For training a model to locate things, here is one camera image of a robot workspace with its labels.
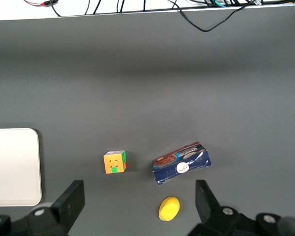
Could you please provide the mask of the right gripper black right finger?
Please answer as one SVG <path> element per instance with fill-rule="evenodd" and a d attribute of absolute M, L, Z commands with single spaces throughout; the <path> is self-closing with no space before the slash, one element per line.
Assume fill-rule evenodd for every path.
<path fill-rule="evenodd" d="M 195 206 L 201 223 L 190 236 L 254 236 L 255 221 L 217 201 L 205 180 L 196 181 Z"/>

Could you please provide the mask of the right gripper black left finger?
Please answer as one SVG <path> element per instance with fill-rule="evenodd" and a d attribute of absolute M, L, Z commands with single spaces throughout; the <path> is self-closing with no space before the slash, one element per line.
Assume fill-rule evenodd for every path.
<path fill-rule="evenodd" d="M 41 206 L 28 215 L 29 235 L 68 235 L 84 206 L 84 182 L 75 180 L 51 206 Z"/>

